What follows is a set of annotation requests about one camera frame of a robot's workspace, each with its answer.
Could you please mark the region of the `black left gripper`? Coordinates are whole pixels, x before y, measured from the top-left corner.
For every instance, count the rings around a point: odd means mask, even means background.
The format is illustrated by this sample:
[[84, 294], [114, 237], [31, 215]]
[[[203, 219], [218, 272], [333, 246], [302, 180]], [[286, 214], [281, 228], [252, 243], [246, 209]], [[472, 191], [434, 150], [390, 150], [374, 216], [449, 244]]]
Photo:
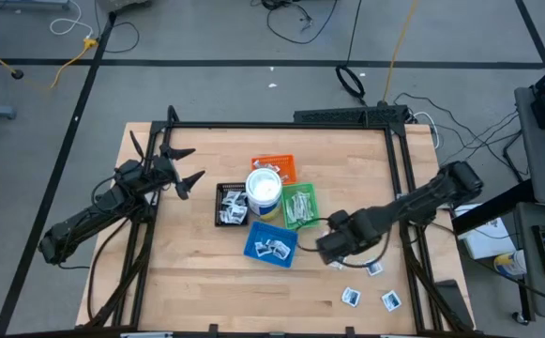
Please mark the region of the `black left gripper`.
[[195, 148], [174, 149], [170, 146], [160, 146], [160, 154], [155, 155], [151, 162], [152, 167], [147, 174], [147, 183], [150, 188], [163, 187], [167, 184], [176, 184], [176, 192], [181, 200], [187, 200], [189, 193], [196, 182], [205, 174], [200, 171], [178, 181], [178, 173], [171, 159], [183, 159], [195, 151]]

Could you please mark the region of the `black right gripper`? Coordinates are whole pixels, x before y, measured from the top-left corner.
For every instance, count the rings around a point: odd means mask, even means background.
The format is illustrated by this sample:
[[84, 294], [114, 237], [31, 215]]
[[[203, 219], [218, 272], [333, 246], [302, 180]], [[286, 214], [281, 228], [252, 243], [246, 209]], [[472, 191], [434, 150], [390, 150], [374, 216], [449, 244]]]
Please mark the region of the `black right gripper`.
[[393, 217], [383, 208], [362, 208], [351, 215], [339, 210], [329, 217], [328, 225], [331, 231], [316, 240], [316, 251], [326, 265], [339, 262], [349, 255], [362, 254], [386, 235], [379, 255], [362, 263], [362, 266], [371, 266], [380, 262], [386, 254]]

